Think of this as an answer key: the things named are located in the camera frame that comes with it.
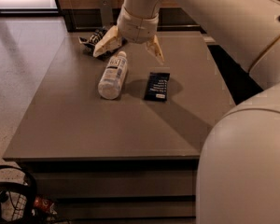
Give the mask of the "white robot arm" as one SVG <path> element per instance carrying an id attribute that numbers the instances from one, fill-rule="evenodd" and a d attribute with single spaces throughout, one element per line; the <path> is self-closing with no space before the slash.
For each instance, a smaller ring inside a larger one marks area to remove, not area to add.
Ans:
<path id="1" fill-rule="evenodd" d="M 124 0 L 95 55 L 126 38 L 161 60 L 161 1 Z M 280 224 L 280 1 L 174 1 L 217 43 L 215 60 L 236 103 L 203 145 L 196 224 Z"/>

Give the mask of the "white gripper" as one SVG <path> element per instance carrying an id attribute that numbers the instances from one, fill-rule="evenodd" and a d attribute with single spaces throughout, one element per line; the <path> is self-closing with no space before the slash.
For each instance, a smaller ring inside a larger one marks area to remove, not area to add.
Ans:
<path id="1" fill-rule="evenodd" d="M 157 36 L 159 15 L 153 18 L 139 18 L 130 13 L 125 6 L 117 20 L 117 25 L 112 26 L 103 38 L 95 45 L 93 56 L 99 57 L 108 51 L 113 51 L 122 46 L 122 37 L 129 42 L 142 44 L 146 42 L 147 52 L 159 63 L 164 63 L 161 46 Z"/>

